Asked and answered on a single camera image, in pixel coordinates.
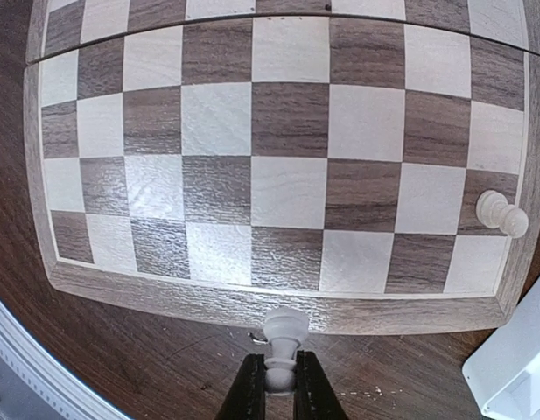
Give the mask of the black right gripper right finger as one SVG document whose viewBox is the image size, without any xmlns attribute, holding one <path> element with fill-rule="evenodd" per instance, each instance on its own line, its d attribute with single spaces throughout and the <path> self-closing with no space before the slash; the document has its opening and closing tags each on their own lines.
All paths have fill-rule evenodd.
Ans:
<svg viewBox="0 0 540 420">
<path fill-rule="evenodd" d="M 313 352 L 297 352 L 293 418 L 348 419 L 319 359 Z"/>
</svg>

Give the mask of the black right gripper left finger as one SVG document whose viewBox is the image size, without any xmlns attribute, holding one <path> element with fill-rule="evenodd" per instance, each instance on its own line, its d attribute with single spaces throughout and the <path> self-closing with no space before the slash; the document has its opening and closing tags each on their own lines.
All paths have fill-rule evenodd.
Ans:
<svg viewBox="0 0 540 420">
<path fill-rule="evenodd" d="M 264 356 L 248 354 L 214 419 L 264 420 L 265 373 Z"/>
</svg>

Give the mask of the white chess pawn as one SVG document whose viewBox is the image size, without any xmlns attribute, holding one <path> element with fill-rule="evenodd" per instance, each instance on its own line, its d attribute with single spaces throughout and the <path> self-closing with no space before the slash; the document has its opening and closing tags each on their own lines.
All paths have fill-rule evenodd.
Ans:
<svg viewBox="0 0 540 420">
<path fill-rule="evenodd" d="M 271 347 L 270 357 L 264 360 L 268 393 L 287 395 L 294 390 L 296 353 L 308 330 L 309 318 L 302 311 L 283 306 L 266 313 L 263 334 Z"/>
<path fill-rule="evenodd" d="M 495 190 L 486 190 L 475 205 L 476 217 L 486 228 L 499 229 L 514 239 L 523 237 L 529 228 L 529 216 Z"/>
</svg>

